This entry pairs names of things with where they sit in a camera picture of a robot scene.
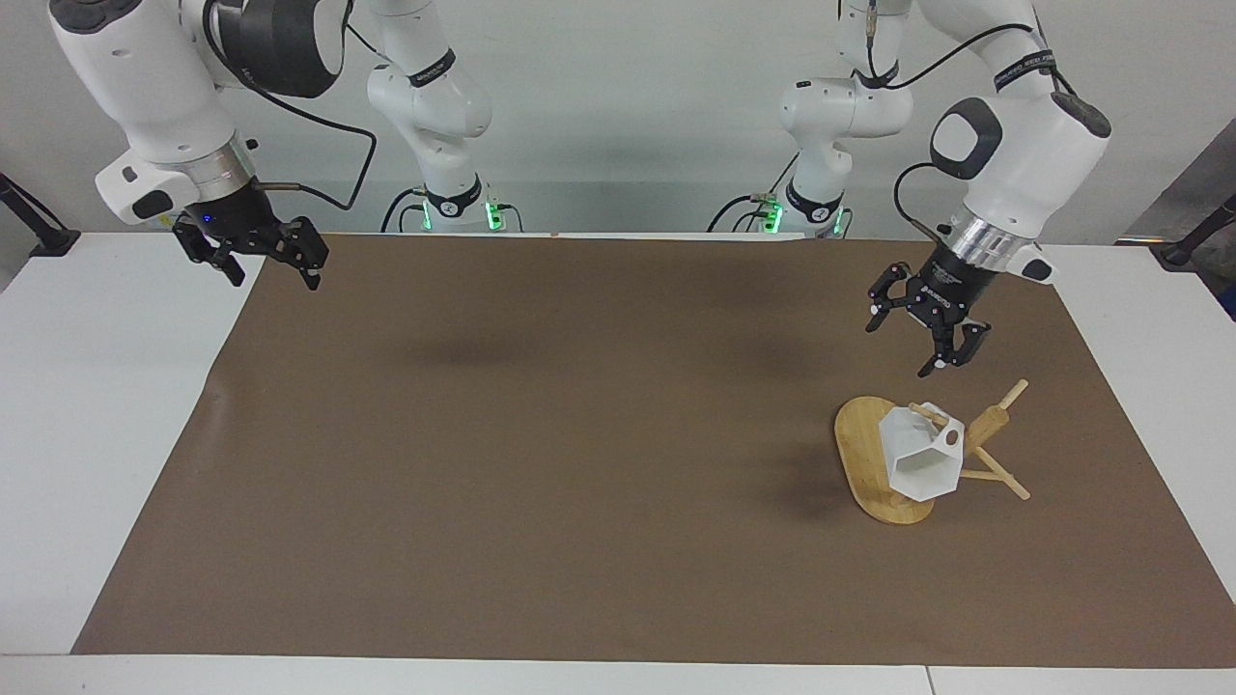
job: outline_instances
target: white wall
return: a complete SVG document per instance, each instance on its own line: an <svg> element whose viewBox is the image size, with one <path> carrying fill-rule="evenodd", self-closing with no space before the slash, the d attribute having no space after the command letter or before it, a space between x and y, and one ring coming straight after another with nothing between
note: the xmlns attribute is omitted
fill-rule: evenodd
<svg viewBox="0 0 1236 695"><path fill-rule="evenodd" d="M440 0L452 43L497 106L477 147L483 173L535 230L700 230L721 203L766 188L794 153L777 124L784 88L844 75L834 56L832 0ZM0 2L0 168L66 221L87 230L121 225L99 202L94 173L125 150L59 53L47 0ZM1236 64L1230 0L1039 0L1048 37L1070 82L1111 117L1115 141L1047 240L1107 244L1124 232L1236 114L1227 89ZM368 16L358 27L372 36ZM917 72L952 48L922 17L902 59ZM398 139L365 101L375 61L349 49L342 80L309 108L376 129L382 147L351 215L278 194L284 215L309 214L328 230L372 230L391 197L419 182ZM855 236L910 236L889 188L927 155L941 113L990 93L970 54L916 88L918 108L897 139L857 142L849 204ZM337 195L363 140L307 124L229 93L243 132L261 140L267 181L300 179ZM907 203L947 215L964 189L942 176L911 179Z"/></svg>

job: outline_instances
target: oval wooden board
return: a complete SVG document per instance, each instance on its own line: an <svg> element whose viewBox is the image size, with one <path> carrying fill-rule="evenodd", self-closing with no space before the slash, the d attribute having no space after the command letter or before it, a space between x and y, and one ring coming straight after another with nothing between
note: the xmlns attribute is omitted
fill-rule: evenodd
<svg viewBox="0 0 1236 695"><path fill-rule="evenodd" d="M915 502L889 487L880 420L896 407L874 396L855 398L837 413L834 432L845 479L863 511L884 523L910 526L926 519L936 502Z"/></svg>

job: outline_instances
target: brown table surface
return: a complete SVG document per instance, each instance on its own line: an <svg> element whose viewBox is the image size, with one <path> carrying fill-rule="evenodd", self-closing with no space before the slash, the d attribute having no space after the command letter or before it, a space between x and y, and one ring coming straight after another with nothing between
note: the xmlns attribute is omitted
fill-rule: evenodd
<svg viewBox="0 0 1236 695"><path fill-rule="evenodd" d="M1236 667L1236 610L1049 288L975 364L863 331L923 245L335 237L266 268L74 653ZM850 498L848 399L969 419L1035 493Z"/></svg>

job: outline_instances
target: black pole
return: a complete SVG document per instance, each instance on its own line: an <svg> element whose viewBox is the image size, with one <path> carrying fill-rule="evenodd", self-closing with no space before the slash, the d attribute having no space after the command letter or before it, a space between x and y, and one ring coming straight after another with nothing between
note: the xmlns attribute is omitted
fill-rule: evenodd
<svg viewBox="0 0 1236 695"><path fill-rule="evenodd" d="M69 249L77 244L77 240L82 236L80 231L72 229L56 229L47 224L30 203L21 197L20 193L12 187L12 182L9 177L0 173L0 200L9 207L15 215L17 215L21 221L26 223L26 226L35 232L38 237L38 246L30 252L31 257L51 256L61 257L69 252Z"/></svg>
<svg viewBox="0 0 1236 695"><path fill-rule="evenodd" d="M1193 258L1194 251L1217 234L1219 230L1230 225L1232 220L1236 220L1236 195L1229 198L1221 208L1206 218L1206 221L1201 223L1201 226L1193 230L1189 236L1164 249L1163 260L1177 267L1188 263Z"/></svg>

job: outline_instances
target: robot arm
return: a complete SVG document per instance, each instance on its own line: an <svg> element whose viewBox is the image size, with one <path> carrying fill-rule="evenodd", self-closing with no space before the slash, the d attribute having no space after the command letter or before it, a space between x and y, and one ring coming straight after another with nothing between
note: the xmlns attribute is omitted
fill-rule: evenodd
<svg viewBox="0 0 1236 695"><path fill-rule="evenodd" d="M791 225L831 226L850 168L838 139L892 135L908 121L908 90L892 80L900 72L896 56L910 5L847 0L838 43L854 75L798 83L787 93L782 119L802 148L802 164L782 193ZM995 96L954 105L932 135L932 164L969 183L962 207L939 235L915 223L937 239L936 252L913 277L905 263L891 266L870 292L869 331L899 308L931 329L936 350L920 372L927 376L973 359L990 326L970 319L969 312L1000 273L1052 281L1054 270L1036 240L1103 157L1111 125L1094 106L1056 90L1054 57L1033 30L1030 0L920 5L933 27L970 45L996 88ZM906 294L890 298L899 282L906 282Z"/></svg>
<svg viewBox="0 0 1236 695"><path fill-rule="evenodd" d="M502 215L467 142L485 135L493 109L485 90L456 63L438 7L433 0L366 1L391 61L370 75L370 101L412 147L425 182L426 226L501 229Z"/></svg>
<svg viewBox="0 0 1236 695"><path fill-rule="evenodd" d="M219 49L269 92L320 94L341 63L332 59L331 41L320 41L321 27L334 26L341 56L342 25L331 22L350 5L51 0L61 48L129 140L130 150L95 177L108 207L126 224L183 210L173 232L189 258L222 271L236 286L245 273L232 254L248 254L297 268L315 289L329 249L308 219L276 218L216 93L216 82L225 80L213 75L224 69L213 53ZM297 26L318 28L297 33ZM214 48L201 41L204 27L211 30Z"/></svg>

